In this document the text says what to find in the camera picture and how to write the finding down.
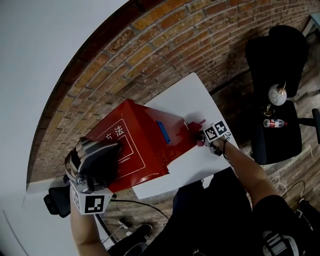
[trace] black sleeve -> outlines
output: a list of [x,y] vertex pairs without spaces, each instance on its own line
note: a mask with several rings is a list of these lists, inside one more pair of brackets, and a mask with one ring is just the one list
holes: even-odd
[[260,246],[264,244],[263,232],[271,231],[281,236],[292,237],[299,255],[305,250],[301,223],[281,196],[270,195],[261,199],[253,208],[253,224],[255,233],[261,236]]

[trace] black shirt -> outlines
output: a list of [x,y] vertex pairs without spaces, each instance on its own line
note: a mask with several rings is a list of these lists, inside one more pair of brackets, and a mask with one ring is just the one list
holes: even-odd
[[297,217],[285,200],[271,195],[251,209],[238,179],[224,170],[174,212],[142,255],[259,256],[264,255],[263,232],[269,231],[292,237],[302,255]]

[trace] cable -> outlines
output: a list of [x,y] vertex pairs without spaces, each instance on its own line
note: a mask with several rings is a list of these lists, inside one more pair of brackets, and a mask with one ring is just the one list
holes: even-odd
[[231,165],[231,162],[229,161],[229,159],[228,159],[228,157],[227,157],[227,155],[226,155],[226,143],[227,143],[227,141],[230,139],[231,133],[228,132],[228,133],[226,133],[225,135],[226,135],[227,137],[224,139],[224,142],[223,142],[222,154],[223,154],[224,159]]
[[306,191],[306,183],[305,183],[305,181],[304,180],[299,180],[296,184],[294,184],[287,192],[285,192],[283,195],[282,195],[282,197],[284,197],[290,190],[292,190],[296,185],[298,185],[300,182],[302,182],[303,183],[303,192],[302,192],[302,196],[300,197],[300,199],[301,198],[303,198],[304,197],[304,194],[305,194],[305,191]]
[[102,243],[104,244],[106,241],[108,241],[110,238],[112,238],[116,232],[118,232],[123,226],[121,225],[120,227],[118,227],[115,231],[112,232],[111,235],[109,235],[108,238],[106,238]]
[[278,185],[282,185],[282,186],[284,186],[284,188],[285,188],[285,191],[284,191],[284,192],[282,193],[282,195],[281,195],[281,197],[283,197],[283,195],[287,193],[287,186],[286,186],[285,184],[283,184],[283,183],[280,182],[280,177],[279,177],[279,176],[274,176],[274,177],[271,179],[271,182],[272,182],[275,178],[278,178],[278,182],[277,182],[276,184],[274,184],[274,186],[275,186],[274,189],[276,189],[276,188],[278,187]]
[[161,210],[159,210],[157,207],[154,207],[150,204],[147,203],[143,203],[143,202],[137,202],[137,201],[132,201],[132,200],[117,200],[117,199],[111,199],[111,202],[127,202],[127,203],[136,203],[139,205],[143,205],[143,206],[149,206],[150,208],[156,210],[157,212],[161,213],[167,220],[169,220],[169,218],[167,217],[167,215],[165,215]]
[[107,228],[107,226],[106,226],[105,222],[103,221],[103,219],[101,218],[101,216],[100,216],[98,213],[96,213],[94,216],[96,217],[96,219],[98,220],[98,222],[100,223],[100,225],[102,226],[102,228],[104,229],[104,231],[105,231],[105,233],[107,234],[107,236],[108,236],[108,237],[111,237],[111,238],[110,238],[111,241],[112,241],[114,244],[116,244],[116,243],[117,243],[117,240],[116,240],[113,236],[111,236],[111,232],[110,232],[109,229]]

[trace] red metal box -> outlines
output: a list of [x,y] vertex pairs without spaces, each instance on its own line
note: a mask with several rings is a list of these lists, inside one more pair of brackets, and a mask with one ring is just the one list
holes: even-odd
[[167,165],[197,144],[184,119],[125,100],[86,137],[118,140],[118,170],[108,187],[117,192],[168,173]]

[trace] black office chair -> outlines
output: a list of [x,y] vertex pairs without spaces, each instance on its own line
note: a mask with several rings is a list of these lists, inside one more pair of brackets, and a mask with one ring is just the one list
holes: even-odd
[[[253,81],[255,108],[250,115],[251,145],[254,160],[260,165],[277,163],[302,151],[299,124],[315,126],[320,142],[318,109],[313,109],[313,118],[298,118],[294,103],[287,100],[274,106],[274,114],[267,117],[260,108],[270,101],[268,92],[272,85],[285,85],[287,97],[297,94],[301,74],[308,57],[306,38],[297,29],[278,25],[270,29],[268,36],[250,40],[245,54]],[[264,119],[281,119],[287,126],[265,128]]]

